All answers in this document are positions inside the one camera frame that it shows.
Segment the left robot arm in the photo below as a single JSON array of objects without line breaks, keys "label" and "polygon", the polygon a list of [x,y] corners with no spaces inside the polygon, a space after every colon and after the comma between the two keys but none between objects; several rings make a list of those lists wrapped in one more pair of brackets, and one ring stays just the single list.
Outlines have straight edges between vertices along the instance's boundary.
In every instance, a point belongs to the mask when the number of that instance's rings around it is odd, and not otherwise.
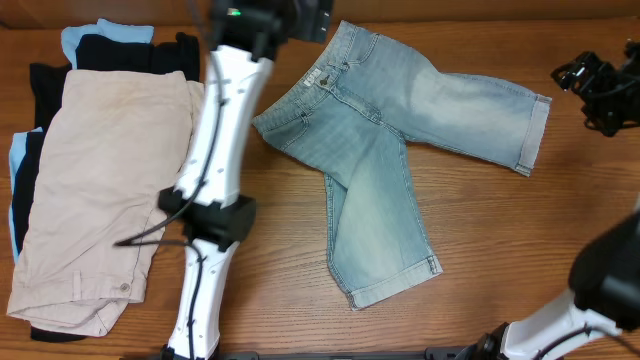
[{"label": "left robot arm", "polygon": [[185,274],[178,318],[160,356],[213,359],[231,259],[256,217],[240,192],[249,126],[278,49],[289,39],[322,43],[332,0],[215,1],[204,29],[204,104],[189,155],[159,205],[184,224]]}]

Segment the light blue denim shorts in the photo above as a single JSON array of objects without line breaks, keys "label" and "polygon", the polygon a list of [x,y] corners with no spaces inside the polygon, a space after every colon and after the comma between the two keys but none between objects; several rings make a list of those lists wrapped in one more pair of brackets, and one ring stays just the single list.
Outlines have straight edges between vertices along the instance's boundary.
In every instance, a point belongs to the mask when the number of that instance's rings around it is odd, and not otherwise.
[{"label": "light blue denim shorts", "polygon": [[312,67],[254,119],[275,149],[322,172],[328,267],[360,310],[438,276],[408,145],[529,175],[551,99],[483,75],[443,73],[414,48],[342,22]]}]

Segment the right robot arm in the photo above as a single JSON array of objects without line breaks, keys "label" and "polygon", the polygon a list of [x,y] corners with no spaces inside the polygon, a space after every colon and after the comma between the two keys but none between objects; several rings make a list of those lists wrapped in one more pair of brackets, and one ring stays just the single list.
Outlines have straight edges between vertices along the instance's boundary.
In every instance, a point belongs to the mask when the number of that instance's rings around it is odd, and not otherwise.
[{"label": "right robot arm", "polygon": [[[639,44],[628,41],[620,67],[587,51],[551,76],[583,102],[584,125],[613,137],[639,125]],[[622,333],[639,328],[639,214],[633,212],[577,255],[567,289],[533,315],[504,323],[460,350],[460,359],[561,359],[608,337],[633,354]]]}]

